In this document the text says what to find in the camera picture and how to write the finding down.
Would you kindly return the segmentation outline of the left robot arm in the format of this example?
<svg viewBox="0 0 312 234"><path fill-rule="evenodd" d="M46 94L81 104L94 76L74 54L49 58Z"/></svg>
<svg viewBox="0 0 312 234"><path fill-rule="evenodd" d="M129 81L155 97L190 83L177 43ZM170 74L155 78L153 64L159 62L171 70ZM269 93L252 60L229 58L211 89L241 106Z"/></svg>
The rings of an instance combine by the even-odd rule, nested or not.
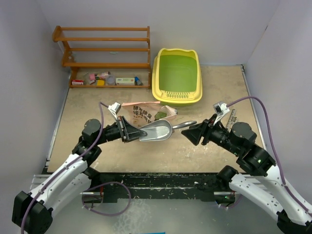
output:
<svg viewBox="0 0 312 234"><path fill-rule="evenodd" d="M99 120L88 120L65 162L39 186L26 193L21 191L14 199L12 221L21 233L44 234L54 218L75 197L86 190L100 187L99 177L93 175L90 165L101 154L100 144L122 139L127 143L147 136L147 133L129 124L121 117L118 123L103 127Z"/></svg>

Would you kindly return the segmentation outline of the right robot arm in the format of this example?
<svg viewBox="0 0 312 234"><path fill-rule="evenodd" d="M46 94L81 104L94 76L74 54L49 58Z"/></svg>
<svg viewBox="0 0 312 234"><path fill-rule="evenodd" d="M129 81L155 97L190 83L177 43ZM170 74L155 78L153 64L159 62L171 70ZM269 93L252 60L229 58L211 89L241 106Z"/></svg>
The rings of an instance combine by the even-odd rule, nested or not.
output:
<svg viewBox="0 0 312 234"><path fill-rule="evenodd" d="M217 175L217 186L223 191L238 192L262 208L285 234L312 232L312 206L293 186L287 185L281 169L272 156L255 143L256 133L244 122L235 123L228 131L221 122L213 124L215 117L204 120L181 133L193 145L213 142L237 157L237 164L256 178L266 189L254 185L231 166L225 166Z"/></svg>

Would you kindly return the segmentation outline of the pink cat litter bag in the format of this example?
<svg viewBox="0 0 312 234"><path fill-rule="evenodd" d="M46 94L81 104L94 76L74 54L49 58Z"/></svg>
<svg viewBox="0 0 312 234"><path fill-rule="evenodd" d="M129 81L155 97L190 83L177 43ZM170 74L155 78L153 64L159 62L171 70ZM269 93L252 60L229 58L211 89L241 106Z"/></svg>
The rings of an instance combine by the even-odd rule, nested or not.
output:
<svg viewBox="0 0 312 234"><path fill-rule="evenodd" d="M163 118L167 121L172 121L177 116L177 109L162 105L160 101L123 103L121 106L128 112L127 120L135 127L142 127L154 122L154 116L158 111L168 114L166 118Z"/></svg>

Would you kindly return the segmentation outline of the silver metal scoop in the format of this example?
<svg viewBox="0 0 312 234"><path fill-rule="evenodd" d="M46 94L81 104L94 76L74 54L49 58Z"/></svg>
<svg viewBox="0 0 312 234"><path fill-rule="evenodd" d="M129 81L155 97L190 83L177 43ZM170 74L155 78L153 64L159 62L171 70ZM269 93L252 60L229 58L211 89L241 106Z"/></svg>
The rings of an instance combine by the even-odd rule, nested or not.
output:
<svg viewBox="0 0 312 234"><path fill-rule="evenodd" d="M186 121L173 126L169 121L160 119L140 127L140 130L144 131L147 135L141 136L139 141L149 142L167 140L174 130L190 127L195 124L197 124L197 121Z"/></svg>

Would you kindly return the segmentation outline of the metal bag clip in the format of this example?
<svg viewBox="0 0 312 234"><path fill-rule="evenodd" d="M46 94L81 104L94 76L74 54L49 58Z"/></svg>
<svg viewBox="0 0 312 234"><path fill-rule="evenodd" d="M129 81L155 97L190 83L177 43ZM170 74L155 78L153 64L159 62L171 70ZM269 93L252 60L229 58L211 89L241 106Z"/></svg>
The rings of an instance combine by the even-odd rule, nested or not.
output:
<svg viewBox="0 0 312 234"><path fill-rule="evenodd" d="M237 117L235 116L235 114L236 114L236 109L232 109L231 113L230 113L230 116L229 116L229 119L228 119L227 124L226 124L226 129L227 130L230 130L231 126L234 123L236 123Z"/></svg>

